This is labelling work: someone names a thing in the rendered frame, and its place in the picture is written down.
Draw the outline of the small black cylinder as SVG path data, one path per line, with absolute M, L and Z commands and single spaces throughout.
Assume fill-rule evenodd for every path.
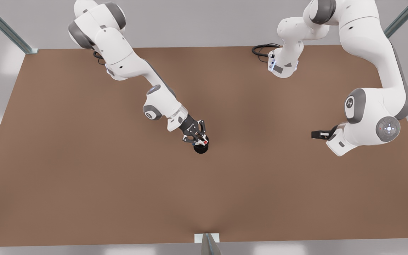
M 199 154 L 204 154 L 207 152 L 209 144 L 208 141 L 204 140 L 202 141 L 204 144 L 195 144 L 194 145 L 194 150 L 195 152 L 199 153 Z

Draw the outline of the silver frame post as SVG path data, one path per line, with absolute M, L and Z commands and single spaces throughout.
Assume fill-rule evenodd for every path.
M 220 242 L 219 233 L 196 233 L 194 242 L 201 243 L 200 255 L 222 255 L 217 245 Z
M 0 17 L 0 31 L 5 34 L 24 54 L 37 54 L 39 49 L 29 46 L 6 22 Z
M 387 26 L 384 34 L 390 38 L 408 20 L 408 6 Z

